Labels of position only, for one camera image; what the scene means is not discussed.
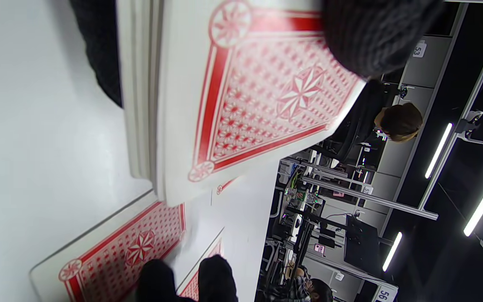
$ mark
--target plaid shirt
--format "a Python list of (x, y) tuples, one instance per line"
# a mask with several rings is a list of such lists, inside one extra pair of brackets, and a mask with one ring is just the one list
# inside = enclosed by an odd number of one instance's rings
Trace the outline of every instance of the plaid shirt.
[(280, 292), (280, 289), (284, 287), (270, 289), (270, 294), (267, 295), (267, 299), (270, 302), (310, 302), (310, 294), (306, 288), (306, 284), (310, 281), (310, 275), (307, 270), (301, 267), (305, 271), (304, 276), (294, 277), (292, 287), (288, 292)]

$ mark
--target white table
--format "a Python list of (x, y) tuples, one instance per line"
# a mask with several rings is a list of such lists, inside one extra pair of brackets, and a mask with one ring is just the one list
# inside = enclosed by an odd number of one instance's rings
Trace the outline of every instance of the white table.
[[(219, 208), (241, 302), (254, 298), (270, 165), (253, 176), (265, 193)], [(0, 0), (0, 301), (36, 301), (29, 270), (150, 187), (129, 174), (123, 111), (96, 84), (69, 3)]]

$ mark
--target woman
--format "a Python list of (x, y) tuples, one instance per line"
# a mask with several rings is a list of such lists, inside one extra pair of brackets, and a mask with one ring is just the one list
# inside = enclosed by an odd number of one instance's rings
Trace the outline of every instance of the woman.
[(422, 114), (411, 103), (385, 107), (388, 94), (391, 93), (386, 92), (385, 88), (379, 80), (369, 80), (357, 97), (354, 108), (330, 139), (343, 141), (352, 125), (350, 122), (354, 122), (351, 116), (359, 110), (363, 112), (363, 121), (357, 126), (355, 144), (364, 143), (374, 130), (381, 130), (390, 140), (398, 143), (414, 138), (423, 124)]
[(266, 294), (270, 302), (332, 302), (333, 291), (320, 279), (310, 279), (306, 268), (298, 268), (293, 276), (292, 287), (276, 287)]
[(382, 108), (374, 118), (376, 129), (385, 133), (392, 141), (402, 143), (418, 134), (422, 126), (422, 114), (411, 103)]

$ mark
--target dark hair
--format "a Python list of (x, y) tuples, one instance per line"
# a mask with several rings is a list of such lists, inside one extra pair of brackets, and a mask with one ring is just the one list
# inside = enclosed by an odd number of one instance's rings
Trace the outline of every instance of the dark hair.
[(422, 114), (415, 105), (405, 103), (387, 108), (380, 125), (392, 141), (403, 142), (414, 138), (422, 123)]
[(313, 292), (320, 296), (318, 302), (333, 302), (333, 291), (329, 285), (320, 279), (311, 279)]

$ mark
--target ceiling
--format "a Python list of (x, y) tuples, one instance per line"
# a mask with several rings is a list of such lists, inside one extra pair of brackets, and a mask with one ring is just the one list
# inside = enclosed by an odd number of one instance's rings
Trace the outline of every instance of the ceiling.
[[(483, 66), (483, 4), (470, 4), (437, 97), (425, 124), (398, 202), (418, 206), (428, 185), (424, 173), (445, 126), (456, 123)], [(483, 88), (473, 109), (483, 110)], [(473, 138), (483, 140), (483, 120)], [(483, 146), (456, 142), (439, 183), (458, 210), (469, 218), (483, 195)], [(400, 287), (400, 302), (483, 301), (483, 248), (466, 221), (436, 185), (426, 210), (437, 221), (393, 211), (384, 237), (404, 233), (393, 263), (383, 276)], [(483, 239), (483, 218), (476, 228)], [(381, 245), (382, 255), (389, 247)]]

